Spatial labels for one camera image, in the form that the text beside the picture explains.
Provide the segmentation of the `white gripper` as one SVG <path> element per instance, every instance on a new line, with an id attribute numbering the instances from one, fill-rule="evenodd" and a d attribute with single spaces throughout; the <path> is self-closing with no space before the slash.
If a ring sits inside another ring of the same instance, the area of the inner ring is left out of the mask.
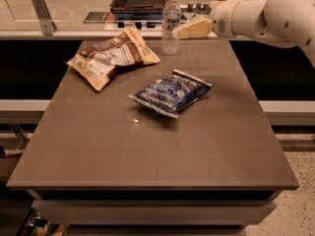
<path id="1" fill-rule="evenodd" d="M 244 0 L 213 1 L 209 15 L 195 15 L 189 23 L 185 23 L 172 31 L 175 39 L 207 37 L 213 28 L 219 37 L 237 37 L 242 35 L 239 30 L 240 21 L 236 10 Z"/>

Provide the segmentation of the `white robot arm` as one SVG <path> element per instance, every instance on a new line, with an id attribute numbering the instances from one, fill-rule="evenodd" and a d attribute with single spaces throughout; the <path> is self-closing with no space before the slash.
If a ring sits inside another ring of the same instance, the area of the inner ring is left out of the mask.
<path id="1" fill-rule="evenodd" d="M 176 39 L 244 36 L 275 47 L 299 47 L 315 66 L 315 0 L 225 0 L 175 28 Z"/>

